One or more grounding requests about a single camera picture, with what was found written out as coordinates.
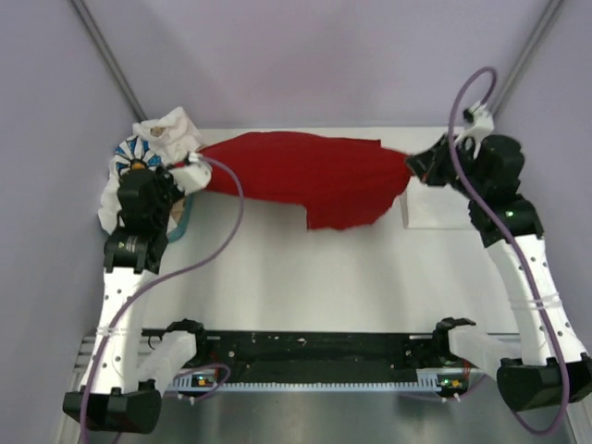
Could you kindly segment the red t shirt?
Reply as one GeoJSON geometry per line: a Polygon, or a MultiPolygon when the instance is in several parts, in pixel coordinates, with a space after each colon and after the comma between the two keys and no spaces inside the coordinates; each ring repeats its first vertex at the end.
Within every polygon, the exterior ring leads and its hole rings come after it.
{"type": "Polygon", "coordinates": [[[411,179],[406,155],[379,140],[256,131],[202,153],[216,160],[209,191],[299,205],[310,230],[374,224],[411,179]]]}

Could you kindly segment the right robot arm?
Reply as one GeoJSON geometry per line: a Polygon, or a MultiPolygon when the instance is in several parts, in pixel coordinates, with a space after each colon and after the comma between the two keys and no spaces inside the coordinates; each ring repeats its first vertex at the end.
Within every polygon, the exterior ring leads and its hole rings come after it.
{"type": "Polygon", "coordinates": [[[494,339],[466,318],[438,322],[434,359],[464,359],[493,378],[514,412],[573,403],[591,392],[591,357],[574,333],[549,270],[544,229],[536,208],[518,192],[521,144],[504,135],[461,143],[450,155],[441,137],[405,161],[426,186],[451,186],[468,200],[468,213],[498,269],[518,326],[519,344],[494,339]]]}

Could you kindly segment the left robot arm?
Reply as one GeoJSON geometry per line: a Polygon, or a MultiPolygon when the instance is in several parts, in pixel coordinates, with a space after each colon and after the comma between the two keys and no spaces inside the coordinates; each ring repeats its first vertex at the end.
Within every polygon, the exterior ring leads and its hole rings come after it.
{"type": "Polygon", "coordinates": [[[199,338],[202,324],[188,319],[172,323],[156,348],[139,358],[146,309],[139,292],[156,282],[170,210],[182,196],[161,166],[132,169],[119,181],[121,208],[104,247],[104,298],[91,360],[80,387],[66,393],[62,404],[86,430],[152,433],[178,372],[209,358],[210,346],[199,338]]]}

